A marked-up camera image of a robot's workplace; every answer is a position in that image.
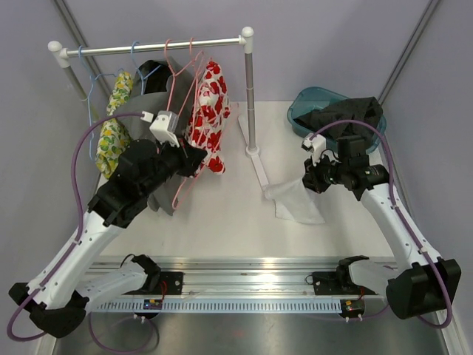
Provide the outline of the white skirt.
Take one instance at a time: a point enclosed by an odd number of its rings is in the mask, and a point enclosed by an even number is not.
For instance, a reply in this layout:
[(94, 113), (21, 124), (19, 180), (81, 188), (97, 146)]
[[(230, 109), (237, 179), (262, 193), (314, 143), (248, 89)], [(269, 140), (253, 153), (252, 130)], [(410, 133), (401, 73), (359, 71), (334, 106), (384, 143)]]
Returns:
[(307, 189), (301, 178), (267, 185), (263, 190), (267, 200), (275, 206), (275, 217), (306, 225), (325, 223), (316, 203), (315, 193)]

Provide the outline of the dark dotted skirt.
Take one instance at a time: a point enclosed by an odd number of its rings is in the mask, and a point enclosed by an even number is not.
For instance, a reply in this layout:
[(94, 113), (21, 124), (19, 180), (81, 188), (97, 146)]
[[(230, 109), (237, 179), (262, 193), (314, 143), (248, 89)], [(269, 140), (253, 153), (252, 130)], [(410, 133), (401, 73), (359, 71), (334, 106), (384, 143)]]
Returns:
[[(382, 115), (383, 109), (376, 98), (350, 98), (329, 104), (323, 109), (313, 109), (295, 117), (294, 122), (311, 132), (343, 120), (360, 121), (377, 128)], [(362, 125), (344, 123), (326, 129), (322, 135), (328, 143), (336, 143), (342, 137), (359, 135), (364, 139), (365, 148), (369, 149), (373, 145), (375, 133)]]

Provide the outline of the pink hanger of dotted skirt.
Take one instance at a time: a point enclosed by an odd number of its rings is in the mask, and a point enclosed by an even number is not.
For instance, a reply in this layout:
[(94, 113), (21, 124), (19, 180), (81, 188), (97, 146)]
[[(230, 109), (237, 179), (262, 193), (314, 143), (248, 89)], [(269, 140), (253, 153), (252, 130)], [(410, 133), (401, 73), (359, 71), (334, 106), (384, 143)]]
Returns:
[(176, 114), (181, 121), (184, 121), (183, 125), (185, 126), (190, 115), (188, 112), (193, 107), (192, 95), (195, 93), (196, 85), (200, 79), (205, 52), (200, 50), (194, 53), (192, 42), (190, 42), (190, 44), (185, 46), (185, 49), (188, 49), (189, 61), (186, 65), (181, 66), (169, 54), (172, 43), (173, 41), (169, 38), (166, 40), (164, 47), (164, 57), (171, 72), (171, 84), (166, 110)]

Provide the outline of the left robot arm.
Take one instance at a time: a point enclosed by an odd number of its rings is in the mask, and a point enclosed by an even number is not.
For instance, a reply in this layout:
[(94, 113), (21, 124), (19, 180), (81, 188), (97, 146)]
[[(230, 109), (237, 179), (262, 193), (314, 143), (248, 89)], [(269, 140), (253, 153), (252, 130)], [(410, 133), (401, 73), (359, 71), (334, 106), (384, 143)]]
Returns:
[(28, 283), (15, 283), (10, 297), (33, 324), (55, 338), (71, 334), (99, 305), (129, 292), (151, 294), (161, 268), (141, 254), (126, 266), (82, 280), (95, 258), (148, 206), (149, 196), (175, 175), (190, 177), (207, 153), (185, 140), (179, 146), (140, 139), (120, 155), (112, 176), (90, 200), (77, 234)]

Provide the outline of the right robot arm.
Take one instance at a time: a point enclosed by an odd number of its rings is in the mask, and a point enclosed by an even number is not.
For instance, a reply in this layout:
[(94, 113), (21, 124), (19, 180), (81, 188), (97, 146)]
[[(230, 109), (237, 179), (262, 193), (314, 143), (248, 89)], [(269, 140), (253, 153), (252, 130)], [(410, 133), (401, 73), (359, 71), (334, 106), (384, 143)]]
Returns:
[(381, 164), (370, 163), (362, 137), (339, 139), (334, 158), (327, 156), (322, 135), (308, 135), (302, 148), (311, 153), (304, 162), (304, 187), (321, 194), (340, 185), (352, 192), (377, 223), (397, 265), (391, 269), (365, 256), (345, 258), (336, 269), (337, 288), (344, 293), (366, 288), (386, 297), (402, 320), (444, 310), (446, 319), (440, 326), (445, 328), (453, 316), (460, 266), (454, 259), (443, 259), (415, 226), (390, 173)]

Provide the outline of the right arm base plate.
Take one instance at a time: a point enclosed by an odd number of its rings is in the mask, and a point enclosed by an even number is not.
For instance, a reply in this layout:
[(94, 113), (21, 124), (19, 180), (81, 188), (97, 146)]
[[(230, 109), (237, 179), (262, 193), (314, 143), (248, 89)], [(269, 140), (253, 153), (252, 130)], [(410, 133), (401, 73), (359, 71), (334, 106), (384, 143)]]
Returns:
[(342, 283), (334, 271), (314, 271), (310, 278), (317, 296), (367, 296), (375, 292), (357, 285)]

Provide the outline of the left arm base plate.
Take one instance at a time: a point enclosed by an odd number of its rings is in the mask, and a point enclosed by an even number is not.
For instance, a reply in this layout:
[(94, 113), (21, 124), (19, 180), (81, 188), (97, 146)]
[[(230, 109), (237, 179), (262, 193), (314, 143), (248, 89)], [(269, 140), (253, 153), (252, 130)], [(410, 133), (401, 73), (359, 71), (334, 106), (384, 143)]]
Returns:
[(177, 296), (183, 291), (184, 273), (179, 271), (162, 271), (158, 284), (149, 292), (151, 295), (163, 294)]

